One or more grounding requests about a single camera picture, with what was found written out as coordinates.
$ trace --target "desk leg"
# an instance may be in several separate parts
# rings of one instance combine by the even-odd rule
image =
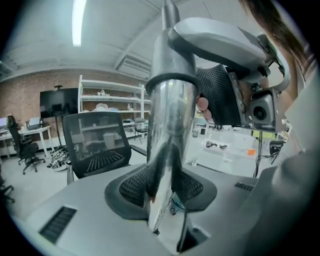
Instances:
[[[51,149],[52,149],[52,151],[54,151],[55,148],[54,148],[54,144],[53,144],[52,139],[51,139],[50,127],[48,128],[48,136],[49,136],[49,140],[50,140],[50,143],[51,143]]]
[[[46,147],[46,145],[45,145],[44,134],[43,134],[43,132],[39,132],[39,133],[40,133],[41,143],[42,143],[43,151],[44,151],[44,153],[45,153],[45,157],[46,157],[46,158],[49,158],[49,154],[48,154],[48,151],[47,151],[47,147]]]
[[[4,143],[5,150],[6,150],[6,155],[8,158],[10,158],[10,151],[9,151],[9,148],[7,146],[7,142],[5,139],[3,140],[3,143]]]

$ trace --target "television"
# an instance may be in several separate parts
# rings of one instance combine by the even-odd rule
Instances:
[[[64,117],[78,113],[78,88],[40,92],[41,118]]]

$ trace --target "white metal shelving unit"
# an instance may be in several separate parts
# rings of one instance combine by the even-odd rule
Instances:
[[[133,93],[133,97],[119,97],[119,96],[99,96],[99,95],[83,95],[84,89],[106,89],[122,92]],[[99,80],[87,80],[83,79],[82,75],[79,78],[79,87],[78,87],[78,112],[83,111],[83,102],[128,102],[133,103],[133,110],[119,110],[118,113],[140,113],[141,117],[144,118],[145,113],[148,113],[149,110],[145,110],[145,104],[151,104],[149,99],[145,99],[147,94],[145,85],[139,84],[139,86],[133,86],[128,84],[108,82],[108,81],[99,81]],[[140,110],[136,109],[136,104],[141,105]],[[134,122],[124,123],[123,126],[133,126]],[[127,138],[134,137],[135,133],[126,132]]]

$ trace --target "brick wall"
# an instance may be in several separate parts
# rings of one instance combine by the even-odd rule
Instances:
[[[129,76],[121,74],[102,72],[86,69],[65,69],[37,72],[28,75],[19,76],[8,81],[0,83],[0,118],[8,115],[13,115],[19,126],[23,126],[25,121],[30,118],[40,116],[40,92],[54,90],[54,86],[62,85],[63,88],[78,88],[79,78],[82,75],[83,79],[109,81],[120,84],[138,86],[139,83],[145,83]],[[98,90],[85,91],[84,93],[97,94]],[[128,92],[105,90],[107,94],[112,96],[128,97]],[[98,102],[84,102],[84,110],[93,110]],[[126,110],[128,103],[125,102],[103,102],[109,107]],[[133,118],[133,113],[121,114],[123,119]],[[55,118],[47,118],[45,124],[51,126],[51,136],[57,137]],[[59,131],[62,134],[62,127],[59,121]]]

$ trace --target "camera lens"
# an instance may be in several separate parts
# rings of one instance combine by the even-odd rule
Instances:
[[[264,120],[267,117],[266,111],[261,106],[256,106],[254,108],[253,115],[259,120]]]

